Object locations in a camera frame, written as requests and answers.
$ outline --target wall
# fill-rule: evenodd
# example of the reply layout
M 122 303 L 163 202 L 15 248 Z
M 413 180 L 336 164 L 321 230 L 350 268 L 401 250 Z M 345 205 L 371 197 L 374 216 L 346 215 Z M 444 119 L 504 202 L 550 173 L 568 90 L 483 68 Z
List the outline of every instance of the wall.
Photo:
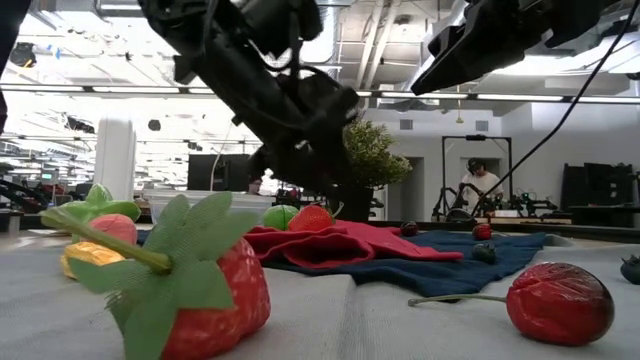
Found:
M 461 112 L 464 123 L 456 123 L 458 112 L 452 111 L 442 114 L 439 111 L 409 111 L 398 113 L 393 110 L 369 109 L 365 114 L 365 119 L 376 124 L 384 124 L 396 138 L 396 143 L 391 151 L 407 157 L 423 158 L 421 171 L 424 173 L 423 189 L 424 201 L 422 204 L 422 218 L 417 219 L 397 219 L 426 221 L 431 218 L 431 212 L 442 187 L 442 136 L 443 135 L 469 135 L 476 134 L 475 121 L 488 120 L 489 131 L 485 135 L 500 136 L 501 120 L 493 116 L 491 111 L 464 110 Z M 413 130 L 399 130 L 400 119 L 413 120 Z M 492 141 L 487 142 L 466 142 L 456 140 L 450 147 L 446 157 L 447 186 L 457 187 L 460 181 L 460 158 L 486 157 L 506 159 L 506 155 Z M 400 206 L 396 197 L 402 197 L 402 187 L 394 186 L 389 188 L 387 206 L 392 209 Z M 395 217 L 390 214 L 389 220 Z
M 424 158 L 409 158 L 413 171 L 401 183 L 388 186 L 387 220 L 425 219 Z
M 620 96 L 637 96 L 636 84 Z M 568 105 L 527 104 L 502 118 L 503 135 L 513 137 L 517 162 L 560 121 Z M 637 106 L 578 105 L 560 131 L 514 174 L 514 187 L 560 203 L 564 164 L 629 163 L 640 170 Z

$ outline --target cable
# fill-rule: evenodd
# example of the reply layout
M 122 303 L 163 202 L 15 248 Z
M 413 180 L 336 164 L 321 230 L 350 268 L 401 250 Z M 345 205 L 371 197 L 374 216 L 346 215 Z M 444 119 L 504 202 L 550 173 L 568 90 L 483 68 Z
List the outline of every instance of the cable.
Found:
M 622 40 L 622 37 L 624 36 L 624 34 L 627 32 L 627 30 L 629 30 L 629 27 L 631 26 L 631 23 L 633 22 L 633 16 L 635 15 L 636 10 L 638 10 L 638 5 L 640 5 L 640 0 L 635 0 L 633 2 L 633 6 L 631 6 L 631 10 L 629 10 L 629 16 L 627 17 L 627 21 L 625 21 L 624 26 L 620 30 L 620 33 L 618 34 L 618 36 L 616 36 L 616 39 L 613 41 L 613 43 L 611 44 L 611 46 L 609 47 L 609 49 L 607 50 L 605 55 L 602 57 L 602 59 L 600 59 L 600 62 L 598 62 L 598 65 L 596 65 L 596 68 L 593 69 L 593 72 L 591 72 L 591 75 L 589 75 L 589 78 L 587 78 L 587 81 L 585 81 L 584 85 L 582 85 L 582 88 L 580 89 L 580 91 L 578 92 L 576 97 L 571 102 L 571 105 L 569 105 L 569 108 L 567 109 L 567 111 L 564 113 L 564 115 L 560 119 L 560 122 L 558 123 L 558 125 L 556 125 L 556 127 L 553 128 L 553 130 L 551 130 L 551 132 L 547 136 L 545 136 L 544 139 L 542 139 L 536 146 L 534 146 L 531 150 L 529 150 L 529 152 L 527 154 L 525 154 L 522 157 L 522 159 L 520 159 L 520 161 L 518 161 L 511 169 L 509 169 L 509 171 L 500 179 L 500 181 L 498 181 L 497 184 L 493 185 L 493 187 L 489 191 L 486 191 L 478 199 L 478 203 L 476 204 L 476 206 L 473 208 L 473 211 L 471 212 L 472 218 L 475 218 L 476 213 L 478 212 L 478 208 L 480 207 L 480 204 L 482 203 L 482 200 L 484 200 L 484 198 L 486 198 L 488 194 L 491 194 L 500 185 L 502 185 L 502 183 L 505 182 L 505 180 L 507 180 L 509 177 L 511 177 L 513 172 L 517 168 L 519 168 L 520 165 L 522 165 L 528 158 L 531 157 L 531 155 L 533 155 L 536 151 L 538 151 L 538 149 L 540 149 L 542 147 L 542 145 L 546 144 L 547 141 L 549 141 L 549 139 L 551 139 L 558 132 L 558 130 L 560 130 L 562 125 L 564 125 L 564 123 L 569 118 L 569 115 L 571 115 L 571 112 L 573 111 L 573 109 L 576 107 L 576 105 L 578 105 L 578 102 L 580 102 L 580 98 L 587 91 L 587 89 L 589 88 L 589 85 L 591 85 L 591 82 L 593 81 L 593 79 L 596 77 L 596 75 L 598 75 L 598 73 L 600 72 L 600 69 L 602 69 L 602 66 L 607 61 L 609 56 L 611 56 L 613 51 L 616 49 L 616 46 L 618 46 L 618 44 Z
M 310 72 L 312 72 L 312 73 L 314 73 L 316 75 L 324 77 L 336 89 L 339 89 L 342 86 L 342 85 L 340 85 L 340 83 L 336 79 L 332 78 L 331 76 L 329 76 L 329 74 L 327 74 L 326 72 L 318 69 L 317 67 L 313 67 L 313 66 L 310 66 L 310 65 L 300 65 L 300 69 L 301 70 L 307 70 L 307 71 L 310 71 Z
M 231 134 L 231 127 L 233 127 L 233 121 L 229 120 L 227 135 L 225 135 L 224 140 L 222 141 L 220 151 L 218 151 L 218 156 L 216 156 L 216 160 L 213 162 L 213 167 L 211 168 L 211 182 L 209 183 L 209 191 L 213 191 L 213 178 L 216 172 L 216 166 L 218 166 L 218 160 L 220 160 L 220 156 L 222 156 L 222 150 L 224 150 L 224 146 L 227 145 L 227 139 L 229 139 L 229 134 Z

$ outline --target red toy fruit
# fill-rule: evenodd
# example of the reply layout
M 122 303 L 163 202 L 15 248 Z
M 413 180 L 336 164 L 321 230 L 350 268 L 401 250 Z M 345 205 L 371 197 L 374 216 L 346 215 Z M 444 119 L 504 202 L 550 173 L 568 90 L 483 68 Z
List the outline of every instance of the red toy fruit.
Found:
M 476 225 L 471 234 L 476 240 L 491 240 L 491 226 L 489 224 Z
M 418 224 L 413 221 L 402 224 L 400 226 L 400 234 L 405 237 L 416 236 L 418 234 Z
M 96 230 L 62 207 L 42 213 L 48 226 L 127 259 L 102 266 L 69 259 L 82 285 L 108 294 L 106 308 L 122 334 L 127 360 L 210 359 L 266 323 L 267 283 L 243 238 L 258 218 L 231 213 L 232 199 L 221 192 L 190 206 L 185 196 L 176 196 L 142 247 Z
M 329 211 L 319 205 L 305 206 L 289 221 L 291 231 L 321 231 L 333 226 Z
M 244 239 L 218 260 L 236 305 L 231 309 L 178 312 L 164 348 L 165 360 L 200 360 L 231 350 L 258 331 L 269 318 L 271 303 L 262 266 Z
M 505 302 L 511 322 L 524 336 L 565 346 L 600 339 L 615 316 L 613 299 L 604 284 L 588 271 L 565 263 L 531 267 L 513 282 L 506 298 L 449 295 L 412 299 L 409 306 L 459 299 Z

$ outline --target white wall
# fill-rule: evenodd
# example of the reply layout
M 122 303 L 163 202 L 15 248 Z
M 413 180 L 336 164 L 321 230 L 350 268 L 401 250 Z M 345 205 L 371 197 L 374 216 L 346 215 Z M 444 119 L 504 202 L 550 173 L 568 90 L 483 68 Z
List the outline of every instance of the white wall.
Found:
M 620 96 L 637 96 L 632 88 Z M 527 104 L 502 118 L 504 136 L 513 137 L 514 163 L 560 121 L 566 104 Z M 560 204 L 565 163 L 633 164 L 640 170 L 640 112 L 637 106 L 578 105 L 560 131 L 514 174 L 514 188 L 551 196 Z
M 439 111 L 409 111 L 398 113 L 393 110 L 369 109 L 365 119 L 376 124 L 384 124 L 395 136 L 396 143 L 392 151 L 407 157 L 424 158 L 422 171 L 424 172 L 424 203 L 422 207 L 423 218 L 411 219 L 415 221 L 427 221 L 431 218 L 431 212 L 440 194 L 442 187 L 442 150 L 441 139 L 443 135 L 470 135 L 476 134 L 475 121 L 488 120 L 489 132 L 485 135 L 500 136 L 502 123 L 500 118 L 493 116 L 491 111 L 462 111 L 464 123 L 456 123 L 457 111 L 442 114 Z M 413 120 L 413 130 L 399 130 L 400 119 Z M 447 153 L 447 186 L 457 187 L 460 182 L 460 158 L 486 157 L 506 159 L 503 151 L 493 142 L 466 142 L 458 140 Z M 388 193 L 388 206 L 396 206 L 402 197 L 401 189 L 390 188 Z

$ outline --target green plant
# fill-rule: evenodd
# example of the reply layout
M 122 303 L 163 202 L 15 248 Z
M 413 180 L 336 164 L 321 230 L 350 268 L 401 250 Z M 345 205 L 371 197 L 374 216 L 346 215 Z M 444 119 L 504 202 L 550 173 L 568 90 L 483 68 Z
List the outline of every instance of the green plant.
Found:
M 357 187 L 379 188 L 397 183 L 412 170 L 409 160 L 389 152 L 394 139 L 384 125 L 357 120 L 345 127 L 344 143 L 353 166 L 353 185 Z

